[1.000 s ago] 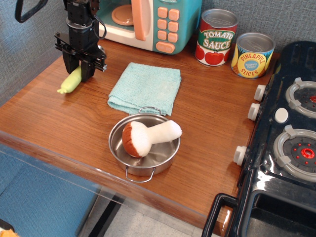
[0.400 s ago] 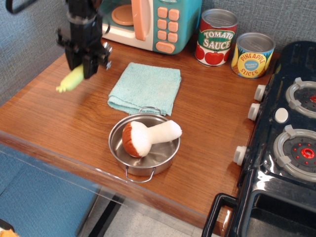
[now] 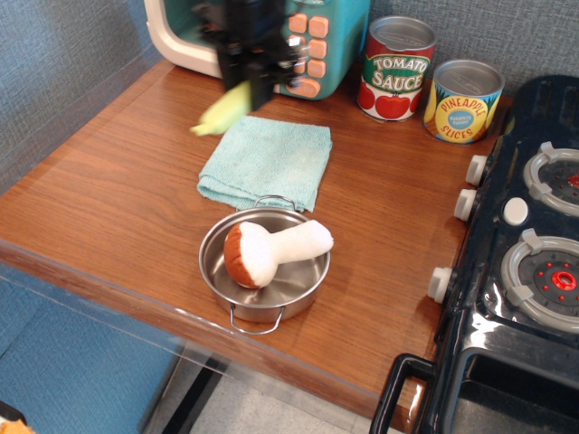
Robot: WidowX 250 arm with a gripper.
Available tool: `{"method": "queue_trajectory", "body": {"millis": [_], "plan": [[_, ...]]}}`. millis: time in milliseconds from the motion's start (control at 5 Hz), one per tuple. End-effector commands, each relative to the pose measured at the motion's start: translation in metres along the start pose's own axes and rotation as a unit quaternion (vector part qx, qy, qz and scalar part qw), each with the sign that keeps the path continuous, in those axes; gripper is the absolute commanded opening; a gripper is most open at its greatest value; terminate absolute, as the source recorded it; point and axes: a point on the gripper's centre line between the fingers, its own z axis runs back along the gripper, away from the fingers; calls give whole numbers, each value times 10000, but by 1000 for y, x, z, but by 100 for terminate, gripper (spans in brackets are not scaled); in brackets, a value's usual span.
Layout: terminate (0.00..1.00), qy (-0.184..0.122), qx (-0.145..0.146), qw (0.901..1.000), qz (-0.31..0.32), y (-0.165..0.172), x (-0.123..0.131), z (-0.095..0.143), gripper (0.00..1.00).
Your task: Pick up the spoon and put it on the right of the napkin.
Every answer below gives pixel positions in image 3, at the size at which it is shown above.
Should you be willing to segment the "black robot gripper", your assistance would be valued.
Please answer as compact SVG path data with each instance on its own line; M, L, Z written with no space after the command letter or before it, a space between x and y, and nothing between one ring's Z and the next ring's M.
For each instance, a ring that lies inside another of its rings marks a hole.
M271 100L275 85L298 85L300 52L282 34L290 17L284 1L203 1L194 13L216 50L225 90L247 81L252 111Z

